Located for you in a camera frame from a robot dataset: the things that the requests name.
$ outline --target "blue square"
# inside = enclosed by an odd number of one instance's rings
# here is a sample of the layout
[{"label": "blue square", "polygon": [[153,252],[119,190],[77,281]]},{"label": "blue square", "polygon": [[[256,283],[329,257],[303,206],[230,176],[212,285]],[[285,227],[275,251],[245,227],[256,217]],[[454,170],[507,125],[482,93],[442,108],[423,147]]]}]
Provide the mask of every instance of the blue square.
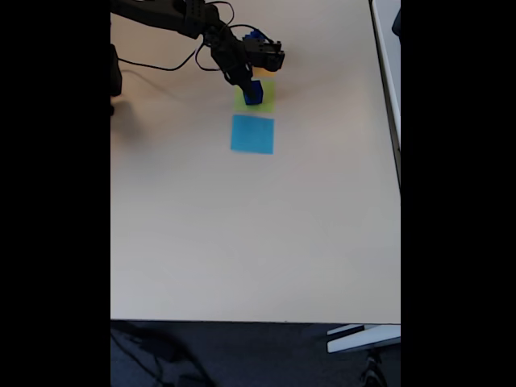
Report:
[{"label": "blue square", "polygon": [[274,120],[234,115],[231,150],[272,155],[274,153]]}]

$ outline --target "robotic arm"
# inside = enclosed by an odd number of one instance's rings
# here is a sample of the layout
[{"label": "robotic arm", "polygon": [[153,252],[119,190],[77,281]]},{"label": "robotic arm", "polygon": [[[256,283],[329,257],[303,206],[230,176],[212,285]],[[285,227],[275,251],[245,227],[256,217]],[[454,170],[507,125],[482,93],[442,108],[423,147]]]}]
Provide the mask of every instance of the robotic arm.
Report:
[{"label": "robotic arm", "polygon": [[[250,98],[254,98],[252,66],[276,72],[283,65],[285,54],[281,42],[247,36],[243,40],[236,39],[230,26],[220,20],[217,7],[205,4],[205,0],[110,0],[110,11],[150,27],[177,31],[192,39],[202,35],[204,45],[211,49],[211,57],[226,81],[239,86]],[[122,75],[113,45],[110,91],[113,97],[122,91]]]}]

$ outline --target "sticky note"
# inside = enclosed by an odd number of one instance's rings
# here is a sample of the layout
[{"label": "sticky note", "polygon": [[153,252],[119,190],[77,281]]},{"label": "sticky note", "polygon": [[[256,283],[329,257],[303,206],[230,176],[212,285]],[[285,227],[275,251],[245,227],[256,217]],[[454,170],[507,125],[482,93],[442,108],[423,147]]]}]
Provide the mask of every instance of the sticky note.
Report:
[{"label": "sticky note", "polygon": [[274,153],[274,120],[234,115],[231,150],[272,155]]},{"label": "sticky note", "polygon": [[273,73],[272,71],[267,71],[266,69],[262,69],[261,67],[253,67],[252,76],[256,78],[272,78],[276,76],[276,73]]},{"label": "sticky note", "polygon": [[243,99],[242,89],[235,86],[235,110],[260,111],[263,113],[274,112],[274,102],[276,98],[274,86],[274,81],[261,81],[261,87],[264,90],[264,101],[260,105],[246,105],[245,99]]}]

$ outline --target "black cable on floor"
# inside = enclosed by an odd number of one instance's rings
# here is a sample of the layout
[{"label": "black cable on floor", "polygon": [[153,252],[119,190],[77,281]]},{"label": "black cable on floor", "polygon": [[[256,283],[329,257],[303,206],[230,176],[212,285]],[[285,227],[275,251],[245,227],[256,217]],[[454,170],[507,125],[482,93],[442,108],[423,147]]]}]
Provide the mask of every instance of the black cable on floor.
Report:
[{"label": "black cable on floor", "polygon": [[158,377],[153,371],[151,371],[150,369],[148,369],[147,367],[145,367],[141,361],[138,360],[138,358],[136,358],[136,356],[134,356],[132,353],[129,352],[129,350],[127,350],[114,336],[113,336],[113,333],[110,332],[111,334],[111,338],[113,339],[113,342],[116,344],[116,346],[120,349],[120,351],[122,351],[123,353],[125,353],[127,356],[129,356],[135,363],[137,363],[139,365],[139,367],[141,369],[143,369],[148,375],[150,375],[154,380],[156,380],[159,384],[162,384],[162,385],[167,385],[168,387],[173,387],[173,384],[171,383],[164,383],[163,380],[161,379],[161,377]]},{"label": "black cable on floor", "polygon": [[157,356],[154,356],[154,363],[156,363],[156,367],[158,368],[158,377],[156,378],[156,383],[154,384],[154,387],[160,387],[160,382],[163,380],[163,366],[160,363],[160,360],[157,358]]}]

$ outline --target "table surface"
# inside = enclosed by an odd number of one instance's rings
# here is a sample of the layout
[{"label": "table surface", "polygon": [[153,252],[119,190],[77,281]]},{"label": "table surface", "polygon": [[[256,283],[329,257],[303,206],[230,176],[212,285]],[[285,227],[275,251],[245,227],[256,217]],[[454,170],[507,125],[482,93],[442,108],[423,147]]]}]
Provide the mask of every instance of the table surface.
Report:
[{"label": "table surface", "polygon": [[[401,199],[368,1],[232,4],[234,23],[284,44],[276,111],[258,114],[275,119],[274,154],[230,150],[222,74],[120,63],[111,318],[400,323]],[[200,44],[111,21],[124,59],[173,67]]]}]

